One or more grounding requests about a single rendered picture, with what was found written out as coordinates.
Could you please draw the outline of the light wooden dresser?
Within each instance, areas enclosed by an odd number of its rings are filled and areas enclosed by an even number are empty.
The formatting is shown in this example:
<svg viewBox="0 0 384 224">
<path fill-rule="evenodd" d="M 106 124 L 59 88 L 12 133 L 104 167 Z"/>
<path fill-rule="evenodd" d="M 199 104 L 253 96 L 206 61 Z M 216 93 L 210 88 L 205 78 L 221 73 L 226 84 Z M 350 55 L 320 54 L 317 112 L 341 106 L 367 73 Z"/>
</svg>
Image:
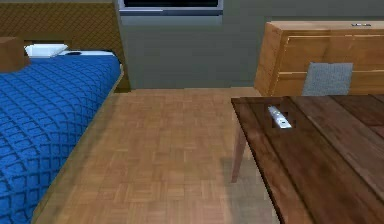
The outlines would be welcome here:
<svg viewBox="0 0 384 224">
<path fill-rule="evenodd" d="M 297 96 L 311 62 L 352 63 L 351 94 L 384 94 L 384 21 L 267 22 L 254 88 L 263 96 Z"/>
</svg>

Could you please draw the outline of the bed with blue quilt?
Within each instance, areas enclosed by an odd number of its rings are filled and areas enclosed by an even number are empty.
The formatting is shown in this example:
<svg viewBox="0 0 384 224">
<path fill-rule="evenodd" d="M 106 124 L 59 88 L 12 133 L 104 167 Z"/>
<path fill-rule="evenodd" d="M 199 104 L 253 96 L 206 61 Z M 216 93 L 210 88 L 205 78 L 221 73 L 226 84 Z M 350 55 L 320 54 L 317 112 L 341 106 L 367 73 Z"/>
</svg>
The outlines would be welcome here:
<svg viewBox="0 0 384 224">
<path fill-rule="evenodd" d="M 31 224 L 115 86 L 124 53 L 111 2 L 0 3 L 0 37 L 18 37 L 24 48 L 68 46 L 0 73 L 0 224 Z"/>
</svg>

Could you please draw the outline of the brown wooden box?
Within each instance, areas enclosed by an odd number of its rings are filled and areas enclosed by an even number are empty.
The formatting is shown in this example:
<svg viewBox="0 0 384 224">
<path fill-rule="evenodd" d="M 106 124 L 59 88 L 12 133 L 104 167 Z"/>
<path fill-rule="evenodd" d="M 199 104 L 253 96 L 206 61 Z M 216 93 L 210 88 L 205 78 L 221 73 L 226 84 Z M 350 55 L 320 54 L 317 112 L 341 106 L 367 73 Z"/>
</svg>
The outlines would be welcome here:
<svg viewBox="0 0 384 224">
<path fill-rule="evenodd" d="M 0 37 L 0 73 L 15 72 L 30 64 L 24 41 L 18 37 Z"/>
</svg>

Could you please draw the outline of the silver remote control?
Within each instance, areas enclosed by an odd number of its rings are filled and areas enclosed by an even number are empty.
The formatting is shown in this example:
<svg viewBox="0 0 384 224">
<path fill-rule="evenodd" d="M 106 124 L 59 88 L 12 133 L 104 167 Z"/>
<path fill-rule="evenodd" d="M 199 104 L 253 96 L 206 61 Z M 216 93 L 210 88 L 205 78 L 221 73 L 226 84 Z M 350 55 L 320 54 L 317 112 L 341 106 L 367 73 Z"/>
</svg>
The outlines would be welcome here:
<svg viewBox="0 0 384 224">
<path fill-rule="evenodd" d="M 268 111 L 280 129 L 289 129 L 292 127 L 287 118 L 275 106 L 269 106 Z"/>
</svg>

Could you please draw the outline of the dark wooden table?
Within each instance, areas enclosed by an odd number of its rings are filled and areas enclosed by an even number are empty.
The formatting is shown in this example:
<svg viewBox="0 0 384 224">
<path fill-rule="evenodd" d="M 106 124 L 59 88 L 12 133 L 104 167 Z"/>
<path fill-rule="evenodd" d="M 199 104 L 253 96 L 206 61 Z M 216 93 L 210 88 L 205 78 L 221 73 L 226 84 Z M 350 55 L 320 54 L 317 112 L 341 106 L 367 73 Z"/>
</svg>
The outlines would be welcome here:
<svg viewBox="0 0 384 224">
<path fill-rule="evenodd" d="M 232 173 L 251 150 L 280 224 L 384 224 L 384 94 L 231 103 Z M 292 127 L 280 129 L 269 106 Z"/>
</svg>

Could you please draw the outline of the white pillow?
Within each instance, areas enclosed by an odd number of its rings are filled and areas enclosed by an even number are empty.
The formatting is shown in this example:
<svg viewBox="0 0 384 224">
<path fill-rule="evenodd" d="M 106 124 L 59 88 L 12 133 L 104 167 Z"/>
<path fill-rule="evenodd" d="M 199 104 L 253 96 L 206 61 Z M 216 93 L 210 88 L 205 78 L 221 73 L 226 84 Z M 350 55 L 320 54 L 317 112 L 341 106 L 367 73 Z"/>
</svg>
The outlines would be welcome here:
<svg viewBox="0 0 384 224">
<path fill-rule="evenodd" d="M 68 48 L 65 44 L 32 44 L 25 47 L 30 58 L 54 57 Z"/>
</svg>

